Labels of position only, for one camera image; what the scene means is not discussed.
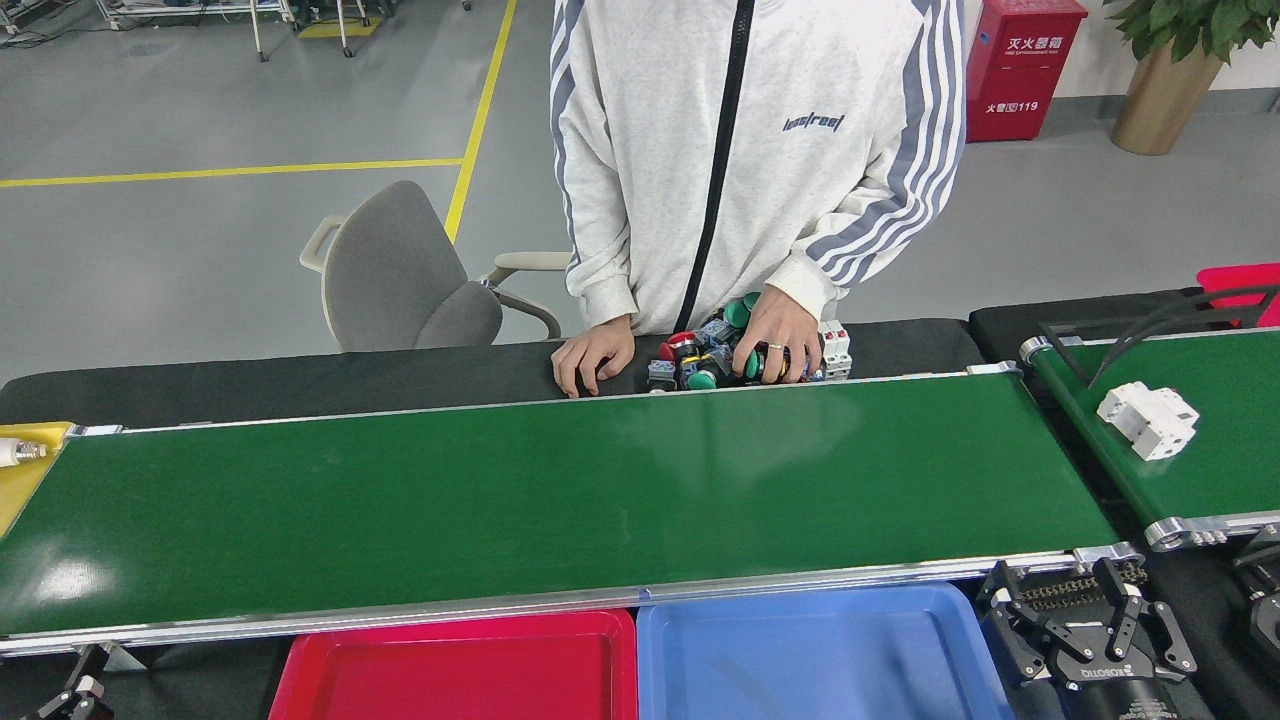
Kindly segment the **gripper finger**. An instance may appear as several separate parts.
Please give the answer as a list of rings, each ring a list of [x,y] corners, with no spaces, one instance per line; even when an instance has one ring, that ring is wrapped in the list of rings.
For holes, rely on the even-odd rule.
[[[97,678],[82,675],[38,707],[38,719],[114,719],[115,711],[102,700]]]

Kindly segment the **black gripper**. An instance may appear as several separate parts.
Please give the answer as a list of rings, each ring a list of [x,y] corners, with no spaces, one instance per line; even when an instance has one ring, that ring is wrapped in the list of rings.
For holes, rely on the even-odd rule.
[[[1199,670],[1171,606],[1146,600],[1111,559],[1092,573],[1112,609],[1107,641],[1074,639],[1030,606],[1007,561],[992,566],[975,610],[1002,676],[1020,685],[1050,676],[1066,719],[1197,719],[1169,691]]]

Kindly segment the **person's left hand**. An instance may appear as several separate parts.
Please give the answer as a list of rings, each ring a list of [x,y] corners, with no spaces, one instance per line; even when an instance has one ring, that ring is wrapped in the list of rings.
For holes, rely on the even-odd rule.
[[[764,384],[795,384],[820,368],[823,348],[818,320],[797,301],[765,284],[753,306],[748,328],[733,352],[733,373],[745,374],[750,352],[765,346],[759,374]]]

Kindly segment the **person's right hand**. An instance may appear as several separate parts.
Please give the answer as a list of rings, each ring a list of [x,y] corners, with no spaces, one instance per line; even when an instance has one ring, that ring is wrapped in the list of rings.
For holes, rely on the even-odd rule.
[[[550,356],[556,384],[568,398],[598,396],[635,357],[630,315],[617,316],[567,340]]]

